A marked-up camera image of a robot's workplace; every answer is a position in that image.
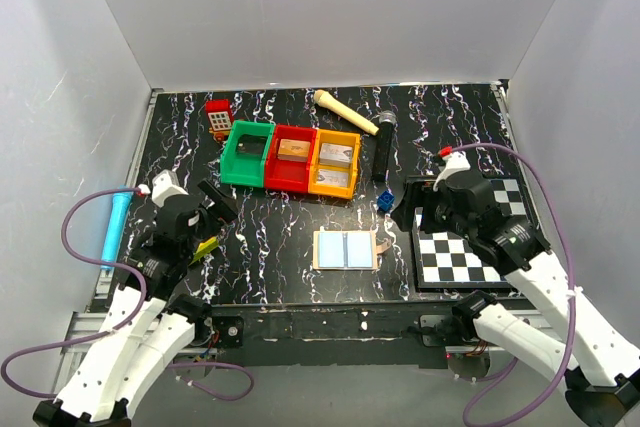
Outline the white diamond card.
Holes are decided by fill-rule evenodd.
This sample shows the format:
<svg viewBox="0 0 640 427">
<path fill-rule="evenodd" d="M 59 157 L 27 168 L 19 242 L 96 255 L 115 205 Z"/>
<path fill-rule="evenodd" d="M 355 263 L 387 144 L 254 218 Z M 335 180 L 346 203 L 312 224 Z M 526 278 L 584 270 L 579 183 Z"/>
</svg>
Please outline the white diamond card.
<svg viewBox="0 0 640 427">
<path fill-rule="evenodd" d="M 319 169 L 317 171 L 316 183 L 339 188 L 347 188 L 350 182 L 348 171 L 334 169 Z"/>
</svg>

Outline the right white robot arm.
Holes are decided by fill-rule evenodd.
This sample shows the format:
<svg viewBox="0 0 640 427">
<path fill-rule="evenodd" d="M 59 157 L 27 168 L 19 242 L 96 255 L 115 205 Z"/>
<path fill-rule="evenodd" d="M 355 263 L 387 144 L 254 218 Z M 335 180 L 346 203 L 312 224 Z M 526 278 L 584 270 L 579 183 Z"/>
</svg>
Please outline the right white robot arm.
<svg viewBox="0 0 640 427">
<path fill-rule="evenodd" d="M 564 397 L 588 426 L 620 426 L 639 405 L 639 349 L 578 289 L 540 229 L 497 202 L 493 185 L 477 171 L 444 180 L 410 176 L 391 213 L 398 227 L 448 232 L 535 306 L 557 336 L 551 338 L 509 314 L 484 293 L 452 310 L 466 336 L 498 345 L 547 379 L 560 374 Z"/>
</svg>

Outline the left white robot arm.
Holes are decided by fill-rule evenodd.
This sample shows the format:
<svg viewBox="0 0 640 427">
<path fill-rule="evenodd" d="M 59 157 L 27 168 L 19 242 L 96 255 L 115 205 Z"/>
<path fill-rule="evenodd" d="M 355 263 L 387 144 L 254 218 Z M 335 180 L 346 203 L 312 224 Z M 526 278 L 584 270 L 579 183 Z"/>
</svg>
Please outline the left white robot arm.
<svg viewBox="0 0 640 427">
<path fill-rule="evenodd" d="M 205 205 L 161 172 L 149 194 L 155 225 L 132 247 L 126 281 L 76 373 L 33 414 L 39 426 L 129 426 L 140 401 L 170 361 L 196 338 L 205 306 L 186 296 L 170 299 L 198 248 L 238 217 L 234 201 L 210 181 L 199 189 Z"/>
</svg>

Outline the black VIP card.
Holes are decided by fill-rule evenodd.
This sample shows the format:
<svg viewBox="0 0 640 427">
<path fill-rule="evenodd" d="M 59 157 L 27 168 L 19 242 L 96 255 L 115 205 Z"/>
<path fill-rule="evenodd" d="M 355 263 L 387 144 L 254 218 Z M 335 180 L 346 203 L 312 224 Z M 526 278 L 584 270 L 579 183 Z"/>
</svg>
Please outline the black VIP card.
<svg viewBox="0 0 640 427">
<path fill-rule="evenodd" d="M 261 158 L 266 147 L 266 141 L 267 138 L 264 136 L 243 134 L 239 137 L 236 145 L 236 154 L 243 157 Z"/>
</svg>

